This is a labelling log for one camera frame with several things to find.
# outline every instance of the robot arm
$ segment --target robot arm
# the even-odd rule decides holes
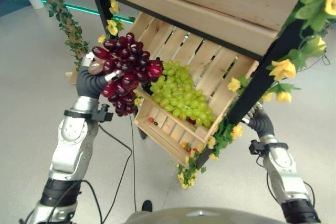
[[[93,58],[93,53],[89,53],[82,61],[77,79],[78,97],[74,106],[64,112],[65,117],[59,124],[58,144],[47,183],[29,224],[71,223],[80,183],[89,166],[93,140],[98,133],[98,122],[112,119],[107,104],[98,110],[98,99],[105,84],[119,77],[121,72],[118,70],[105,76],[92,76],[88,66]]]
[[[288,145],[279,143],[275,138],[272,122],[265,110],[257,103],[248,116],[251,118],[244,118],[243,122],[257,132],[260,140],[251,142],[250,152],[264,158],[264,167],[286,221],[320,223],[304,182],[297,172],[295,160],[287,151]]]

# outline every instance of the red grapes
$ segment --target red grapes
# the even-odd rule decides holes
[[[106,84],[101,94],[116,108],[118,116],[131,114],[135,111],[133,90],[139,82],[157,81],[162,74],[162,62],[149,60],[150,53],[142,51],[143,43],[135,41],[133,33],[118,40],[108,39],[103,45],[107,50],[102,47],[92,49],[95,61],[89,66],[89,72],[108,74],[121,70],[124,75]]]

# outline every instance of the green led light strip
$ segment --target green led light strip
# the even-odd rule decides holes
[[[94,15],[99,15],[99,12],[97,12],[96,10],[90,10],[90,9],[87,9],[87,8],[84,8],[84,7],[79,7],[79,6],[75,6],[75,5],[69,5],[69,4],[65,4],[65,6],[68,9],[79,10],[79,11],[84,12],[84,13],[90,13],[90,14],[94,14]],[[115,18],[117,20],[120,20],[120,21],[124,21],[126,23],[133,24],[133,22],[130,19],[128,19],[128,18],[124,18],[124,17],[120,17],[120,16],[116,16],[116,15],[114,15],[113,18]]]

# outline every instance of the green grapes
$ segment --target green grapes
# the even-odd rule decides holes
[[[197,126],[209,128],[216,117],[206,103],[203,90],[196,90],[189,65],[180,66],[178,61],[163,62],[164,75],[151,82],[152,98],[165,111],[182,121],[193,120]]]

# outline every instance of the black metal frame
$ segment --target black metal frame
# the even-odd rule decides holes
[[[111,14],[109,12],[110,2],[109,0],[95,0],[98,11],[100,13],[100,17],[104,27],[106,27],[107,22],[106,19],[111,18]],[[271,61],[276,61],[280,59],[282,56],[286,55],[291,48],[297,48],[301,42],[299,37],[300,28],[302,21],[297,20],[289,25],[281,34],[281,36],[275,40],[272,45],[269,47],[268,51],[264,56],[260,56],[254,52],[246,50],[244,48],[233,45],[227,41],[218,39],[212,35],[206,34],[202,31],[199,31],[193,27],[186,26],[180,22],[177,22],[169,17],[163,16],[152,10],[146,9],[142,6],[139,6],[135,3],[126,1],[126,0],[116,0],[121,3],[124,3],[128,6],[131,6],[135,9],[138,9],[144,13],[147,13],[153,17],[156,17],[164,22],[170,23],[174,26],[177,26],[183,30],[187,30],[193,34],[196,34],[204,39],[210,40],[216,44],[222,45],[228,49],[236,51],[242,55],[245,55],[249,58],[255,59],[259,61],[259,67],[253,73],[253,78],[244,93],[239,97],[235,105],[232,107],[228,114],[228,119],[230,123],[237,124],[241,121],[241,119],[247,114],[247,112],[254,106],[254,104],[260,99],[260,97],[267,91],[267,89],[272,85],[274,81],[274,77],[269,76],[269,70],[266,70],[265,67],[271,64]],[[306,29],[304,31],[304,35],[312,34],[312,30]],[[141,138],[144,139],[146,134],[139,129]],[[205,149],[199,160],[197,162],[197,169],[200,169],[204,163],[208,160],[209,154],[211,154],[213,150]]]

